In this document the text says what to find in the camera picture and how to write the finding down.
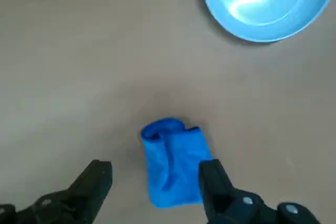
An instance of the blue bowl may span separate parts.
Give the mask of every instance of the blue bowl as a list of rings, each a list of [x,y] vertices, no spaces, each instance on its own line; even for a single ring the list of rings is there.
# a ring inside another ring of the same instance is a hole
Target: blue bowl
[[[215,19],[235,36],[271,42],[306,28],[329,0],[205,0]]]

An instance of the folded blue towel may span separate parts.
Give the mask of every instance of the folded blue towel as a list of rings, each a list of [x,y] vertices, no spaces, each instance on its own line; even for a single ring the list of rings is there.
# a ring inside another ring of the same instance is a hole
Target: folded blue towel
[[[151,202],[160,208],[201,203],[200,161],[212,159],[200,128],[166,118],[141,131]]]

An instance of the blue fabric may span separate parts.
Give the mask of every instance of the blue fabric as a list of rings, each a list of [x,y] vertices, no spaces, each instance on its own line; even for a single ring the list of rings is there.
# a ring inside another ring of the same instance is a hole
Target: blue fabric
[[[160,208],[201,203],[198,165],[212,159],[200,128],[166,118],[141,131],[151,202]]]

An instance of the plastic bowl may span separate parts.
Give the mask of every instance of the plastic bowl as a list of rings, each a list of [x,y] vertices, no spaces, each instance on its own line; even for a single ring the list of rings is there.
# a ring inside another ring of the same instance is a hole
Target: plastic bowl
[[[230,33],[271,42],[306,28],[329,0],[205,0],[211,14]]]

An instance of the blue cloth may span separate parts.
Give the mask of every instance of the blue cloth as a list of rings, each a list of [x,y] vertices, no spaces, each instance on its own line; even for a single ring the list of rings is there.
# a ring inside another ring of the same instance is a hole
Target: blue cloth
[[[201,203],[198,165],[212,159],[201,129],[166,118],[147,125],[141,138],[151,202],[160,208]]]

